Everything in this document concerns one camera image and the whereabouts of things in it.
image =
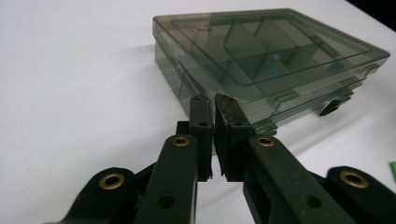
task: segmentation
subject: hole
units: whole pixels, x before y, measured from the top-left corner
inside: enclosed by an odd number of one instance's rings
[[[313,208],[321,207],[321,201],[317,197],[312,195],[305,195],[305,203],[306,205]]]
[[[274,140],[266,137],[260,137],[257,142],[263,147],[271,147],[275,144]]]
[[[108,174],[99,181],[99,187],[101,189],[117,189],[124,181],[125,177],[122,174]]]
[[[366,178],[353,171],[342,171],[340,177],[348,185],[355,188],[365,189],[369,186]]]
[[[172,144],[177,147],[185,147],[190,143],[190,139],[186,137],[176,137],[172,140]]]
[[[158,206],[161,207],[161,209],[167,209],[172,207],[175,204],[175,198],[172,196],[162,196],[159,200],[158,200]]]

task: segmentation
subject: green object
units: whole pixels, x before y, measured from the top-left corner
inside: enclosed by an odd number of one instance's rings
[[[393,176],[395,177],[396,180],[396,161],[391,162],[390,167],[392,168]]]
[[[187,114],[193,95],[226,94],[257,133],[333,112],[389,57],[290,9],[158,16],[153,34],[156,62]]]

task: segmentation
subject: plastic storage box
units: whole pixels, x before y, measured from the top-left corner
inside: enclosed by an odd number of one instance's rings
[[[155,58],[189,114],[206,92],[235,98],[257,133],[333,112],[389,54],[291,9],[158,16]]]

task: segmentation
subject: brass insert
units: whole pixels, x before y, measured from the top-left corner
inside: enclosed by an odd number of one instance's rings
[[[367,181],[367,179],[356,172],[342,171],[340,177],[342,180],[344,180],[344,182],[352,187],[359,189],[365,189],[369,187],[369,182]]]
[[[271,138],[266,138],[266,137],[259,137],[257,139],[257,143],[263,147],[271,147],[275,144],[274,140],[272,140]]]
[[[172,144],[176,147],[185,147],[188,146],[190,143],[190,139],[186,137],[176,137],[172,140]]]
[[[122,174],[108,174],[99,181],[101,189],[117,189],[123,184],[125,177]]]

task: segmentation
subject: white background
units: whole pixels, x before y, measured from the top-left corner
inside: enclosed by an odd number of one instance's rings
[[[187,117],[154,62],[154,16],[282,7],[396,55],[393,31],[340,0],[0,1],[0,223],[59,221],[96,173],[157,160]],[[396,191],[395,65],[391,56],[335,113],[276,137],[310,171],[353,166]],[[213,159],[196,222],[253,223],[241,184]]]

